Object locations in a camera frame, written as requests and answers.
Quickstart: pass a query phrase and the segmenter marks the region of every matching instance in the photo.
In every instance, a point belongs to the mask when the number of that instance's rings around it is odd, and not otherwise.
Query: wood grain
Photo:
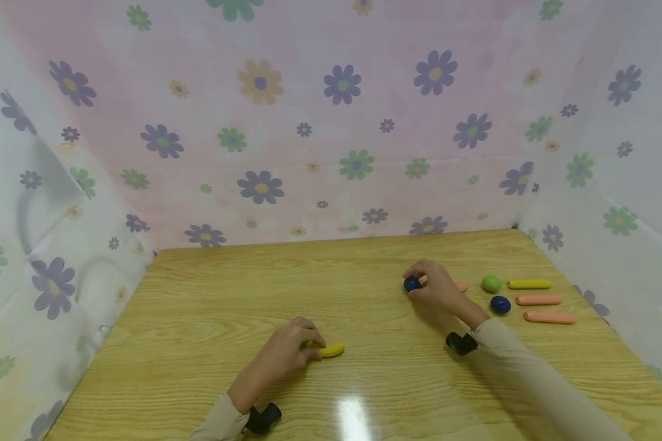
[[[316,322],[344,354],[268,391],[274,440],[553,440],[480,353],[456,358],[450,317],[415,311],[401,274],[428,257],[488,305],[483,275],[550,279],[573,326],[502,320],[634,440],[662,441],[662,385],[523,233],[451,233],[164,250],[48,440],[186,440],[275,327]],[[519,293],[507,292],[511,300]]]

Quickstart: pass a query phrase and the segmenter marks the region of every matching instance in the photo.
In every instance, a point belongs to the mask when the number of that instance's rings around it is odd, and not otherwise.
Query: finger
[[[314,342],[320,348],[326,348],[326,340],[321,337],[321,334],[318,330],[308,330],[304,328],[297,329],[297,335],[299,339],[299,344],[302,342]]]
[[[299,326],[299,328],[304,328],[308,330],[318,329],[316,328],[316,325],[314,325],[314,322],[307,319],[306,317],[302,317],[301,315],[298,317],[294,317],[291,321],[295,326]]]
[[[316,348],[304,348],[300,352],[302,353],[302,360],[305,365],[309,360],[321,360],[323,358],[321,352]]]
[[[417,278],[422,277],[425,274],[430,273],[434,265],[434,262],[429,259],[419,259],[412,266],[407,268],[402,277],[405,279],[409,276],[416,276]]]
[[[409,296],[411,301],[417,300],[418,298],[424,296],[425,293],[427,293],[429,289],[427,287],[421,287],[417,289],[412,289],[407,295]]]

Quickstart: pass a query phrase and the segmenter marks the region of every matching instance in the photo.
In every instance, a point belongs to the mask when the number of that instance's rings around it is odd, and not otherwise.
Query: hand
[[[420,259],[402,273],[404,278],[410,276],[420,278],[424,275],[427,275],[427,283],[409,292],[411,301],[433,310],[450,312],[474,330],[490,318],[482,307],[460,291],[444,266],[435,264],[431,260]]]
[[[304,368],[310,359],[321,360],[318,349],[307,348],[315,342],[325,348],[326,341],[316,325],[304,317],[297,317],[275,329],[257,356],[248,363],[228,390],[230,400],[238,412],[248,413],[267,387]]]

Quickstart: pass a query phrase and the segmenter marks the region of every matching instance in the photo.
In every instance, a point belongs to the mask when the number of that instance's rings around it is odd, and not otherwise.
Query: green ball
[[[503,283],[500,282],[500,279],[497,278],[497,276],[493,275],[488,275],[483,278],[483,282],[481,282],[481,287],[485,289],[485,291],[496,293],[500,291],[500,285]]]

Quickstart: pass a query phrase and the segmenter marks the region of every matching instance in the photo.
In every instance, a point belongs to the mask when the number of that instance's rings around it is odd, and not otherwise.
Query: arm
[[[427,284],[409,293],[412,301],[455,315],[472,329],[481,351],[539,408],[566,440],[632,439],[551,365],[530,351],[503,322],[470,301],[441,265],[419,260],[403,277],[427,275]]]
[[[310,359],[321,360],[318,349],[302,347],[309,341],[326,347],[316,325],[304,317],[277,328],[260,353],[238,373],[228,392],[220,395],[188,441],[240,441],[250,409],[265,390],[291,372],[304,368]]]

